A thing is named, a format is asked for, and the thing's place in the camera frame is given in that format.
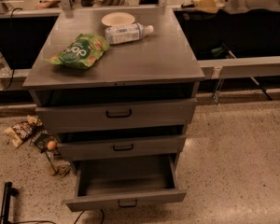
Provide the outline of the plastic bottle at left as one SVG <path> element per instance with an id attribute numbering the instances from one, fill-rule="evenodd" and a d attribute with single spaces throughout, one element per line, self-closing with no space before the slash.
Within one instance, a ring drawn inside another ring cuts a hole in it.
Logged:
<path id="1" fill-rule="evenodd" d="M 10 77 L 12 74 L 11 69 L 4 58 L 3 54 L 0 52 L 0 76 L 1 77 Z"/>

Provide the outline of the green chip bag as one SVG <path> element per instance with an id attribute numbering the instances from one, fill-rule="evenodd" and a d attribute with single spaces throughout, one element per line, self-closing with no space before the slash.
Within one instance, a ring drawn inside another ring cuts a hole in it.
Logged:
<path id="1" fill-rule="evenodd" d="M 102 36 L 80 34 L 66 49 L 46 59 L 46 62 L 87 70 L 104 55 L 108 48 L 109 43 Z"/>

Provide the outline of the dark snack bag on floor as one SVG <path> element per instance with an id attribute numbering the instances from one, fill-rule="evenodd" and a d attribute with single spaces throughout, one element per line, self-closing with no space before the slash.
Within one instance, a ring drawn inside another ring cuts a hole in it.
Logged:
<path id="1" fill-rule="evenodd" d="M 30 140 L 30 145 L 43 153 L 46 151 L 52 151 L 48 150 L 47 148 L 47 143 L 49 141 L 55 141 L 57 143 L 54 137 L 51 136 L 46 130 L 37 130 Z"/>

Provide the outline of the white paper plate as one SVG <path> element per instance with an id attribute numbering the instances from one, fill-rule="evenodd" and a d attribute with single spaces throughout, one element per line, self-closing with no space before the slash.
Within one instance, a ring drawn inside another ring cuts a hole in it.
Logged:
<path id="1" fill-rule="evenodd" d="M 135 22 L 135 17 L 126 12 L 113 12 L 102 17 L 104 26 L 129 25 Z"/>

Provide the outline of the grey middle drawer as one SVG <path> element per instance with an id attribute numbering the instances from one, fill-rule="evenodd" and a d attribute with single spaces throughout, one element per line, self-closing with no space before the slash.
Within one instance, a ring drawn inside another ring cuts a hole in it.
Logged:
<path id="1" fill-rule="evenodd" d="M 58 150 L 70 161 L 138 157 L 181 152 L 185 135 L 137 137 L 102 141 L 61 143 Z"/>

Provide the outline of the orange ball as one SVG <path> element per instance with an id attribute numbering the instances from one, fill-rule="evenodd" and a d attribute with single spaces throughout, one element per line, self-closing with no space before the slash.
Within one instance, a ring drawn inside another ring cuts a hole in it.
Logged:
<path id="1" fill-rule="evenodd" d="M 47 143 L 48 150 L 55 150 L 57 148 L 57 143 L 55 141 L 49 141 Z"/>

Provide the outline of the grey top drawer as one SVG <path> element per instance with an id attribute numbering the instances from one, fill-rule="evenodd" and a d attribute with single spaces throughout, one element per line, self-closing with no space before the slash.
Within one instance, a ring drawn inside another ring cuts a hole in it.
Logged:
<path id="1" fill-rule="evenodd" d="M 76 133 L 189 124 L 197 100 L 38 107 L 50 133 Z"/>

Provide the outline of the brown snack bag on floor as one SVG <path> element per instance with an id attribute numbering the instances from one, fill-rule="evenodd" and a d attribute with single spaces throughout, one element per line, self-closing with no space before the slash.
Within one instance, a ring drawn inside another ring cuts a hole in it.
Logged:
<path id="1" fill-rule="evenodd" d="M 38 116 L 28 115 L 25 121 L 21 121 L 4 130 L 4 133 L 11 139 L 14 147 L 21 146 L 27 141 L 42 125 L 42 121 Z"/>

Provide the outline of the clear plastic water bottle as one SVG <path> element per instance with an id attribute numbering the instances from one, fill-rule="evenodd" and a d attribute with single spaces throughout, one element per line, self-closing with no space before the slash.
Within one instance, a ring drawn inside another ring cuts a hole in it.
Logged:
<path id="1" fill-rule="evenodd" d="M 110 45 L 117 45 L 141 40 L 153 32 L 154 27 L 152 25 L 142 25 L 140 23 L 112 26 L 105 29 L 105 39 Z"/>

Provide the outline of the black stand on floor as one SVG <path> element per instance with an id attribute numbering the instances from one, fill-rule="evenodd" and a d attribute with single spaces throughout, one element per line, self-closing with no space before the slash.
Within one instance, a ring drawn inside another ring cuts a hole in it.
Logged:
<path id="1" fill-rule="evenodd" d="M 10 200 L 12 197 L 16 197 L 19 191 L 13 187 L 11 182 L 6 182 L 4 185 L 1 213 L 0 213 L 0 224 L 12 224 L 9 220 L 9 209 Z"/>

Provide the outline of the grey open bottom drawer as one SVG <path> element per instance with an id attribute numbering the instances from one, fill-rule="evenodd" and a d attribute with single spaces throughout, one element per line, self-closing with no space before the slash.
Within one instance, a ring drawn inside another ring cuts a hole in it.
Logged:
<path id="1" fill-rule="evenodd" d="M 76 212 L 178 203 L 185 196 L 172 157 L 163 154 L 83 161 L 75 195 L 64 203 Z"/>

